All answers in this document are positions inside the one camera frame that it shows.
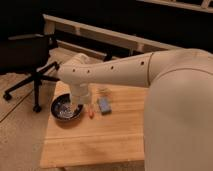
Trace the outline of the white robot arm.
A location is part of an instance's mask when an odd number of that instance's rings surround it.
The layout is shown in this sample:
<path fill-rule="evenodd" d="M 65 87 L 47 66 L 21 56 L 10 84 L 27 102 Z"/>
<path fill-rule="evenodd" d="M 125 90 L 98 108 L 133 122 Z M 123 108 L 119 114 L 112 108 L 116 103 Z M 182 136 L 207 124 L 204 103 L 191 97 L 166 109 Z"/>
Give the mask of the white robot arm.
<path fill-rule="evenodd" d="M 213 171 L 213 53 L 155 51 L 91 64 L 78 53 L 58 76 L 73 101 L 90 101 L 91 83 L 146 87 L 145 171 Z"/>

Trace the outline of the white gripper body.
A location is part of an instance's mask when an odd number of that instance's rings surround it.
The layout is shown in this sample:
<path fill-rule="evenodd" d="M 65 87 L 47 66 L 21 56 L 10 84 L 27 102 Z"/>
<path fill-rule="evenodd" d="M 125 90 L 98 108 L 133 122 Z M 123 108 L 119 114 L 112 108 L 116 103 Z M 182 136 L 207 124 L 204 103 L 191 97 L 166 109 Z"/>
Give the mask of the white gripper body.
<path fill-rule="evenodd" d="M 69 86 L 71 99 L 75 104 L 88 104 L 91 102 L 91 92 L 88 84 L 73 84 Z"/>

